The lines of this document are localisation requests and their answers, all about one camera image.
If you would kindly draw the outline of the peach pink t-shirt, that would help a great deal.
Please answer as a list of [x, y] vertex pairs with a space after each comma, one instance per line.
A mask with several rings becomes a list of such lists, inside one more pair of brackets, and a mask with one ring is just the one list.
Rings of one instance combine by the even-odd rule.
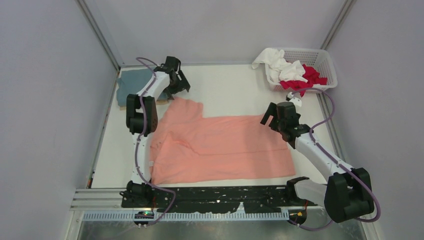
[[204, 117], [203, 105], [176, 98], [153, 133], [155, 185], [294, 176], [288, 145], [259, 115]]

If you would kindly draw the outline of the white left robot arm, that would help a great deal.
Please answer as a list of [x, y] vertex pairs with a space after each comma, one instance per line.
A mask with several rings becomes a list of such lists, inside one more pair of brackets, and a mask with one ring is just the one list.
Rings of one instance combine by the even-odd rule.
[[171, 208], [176, 192], [155, 185], [150, 172], [150, 147], [159, 123], [156, 102], [162, 93], [171, 99], [177, 93], [188, 92], [191, 86], [181, 70], [181, 61], [174, 56], [167, 56], [160, 65], [145, 57], [137, 57], [137, 61], [151, 72], [151, 78], [126, 98], [125, 124], [134, 144], [134, 172], [120, 195], [124, 207], [155, 208], [159, 200], [157, 193], [163, 192], [170, 198]]

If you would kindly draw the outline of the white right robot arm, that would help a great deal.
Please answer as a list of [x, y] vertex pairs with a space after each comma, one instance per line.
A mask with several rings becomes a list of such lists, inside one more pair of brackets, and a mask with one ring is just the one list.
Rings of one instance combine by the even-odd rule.
[[326, 179], [325, 184], [308, 177], [287, 181], [285, 198], [291, 205], [308, 200], [323, 207], [335, 223], [356, 219], [372, 223], [381, 217], [381, 206], [364, 168], [354, 168], [319, 141], [314, 129], [299, 122], [294, 103], [271, 102], [260, 123], [281, 134], [294, 150], [305, 156]]

